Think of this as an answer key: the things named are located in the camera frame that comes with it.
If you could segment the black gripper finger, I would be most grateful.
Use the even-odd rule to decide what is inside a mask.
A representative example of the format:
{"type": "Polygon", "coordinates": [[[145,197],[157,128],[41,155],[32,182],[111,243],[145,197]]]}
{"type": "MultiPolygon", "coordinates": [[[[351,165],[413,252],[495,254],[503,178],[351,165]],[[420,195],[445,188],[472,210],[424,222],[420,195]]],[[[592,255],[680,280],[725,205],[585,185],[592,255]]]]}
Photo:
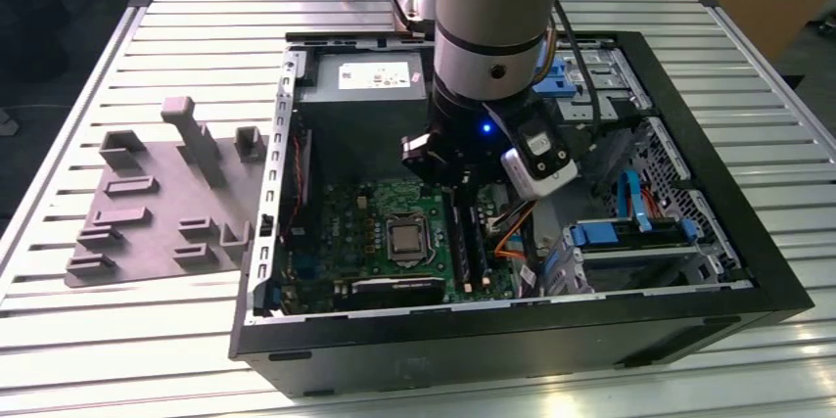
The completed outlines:
{"type": "Polygon", "coordinates": [[[461,187],[463,162],[451,141],[439,132],[401,139],[401,163],[427,186],[439,188],[451,203],[461,187]]]}
{"type": "Polygon", "coordinates": [[[488,184],[477,170],[464,170],[460,177],[460,204],[475,206],[479,202],[479,194],[488,184]]]}

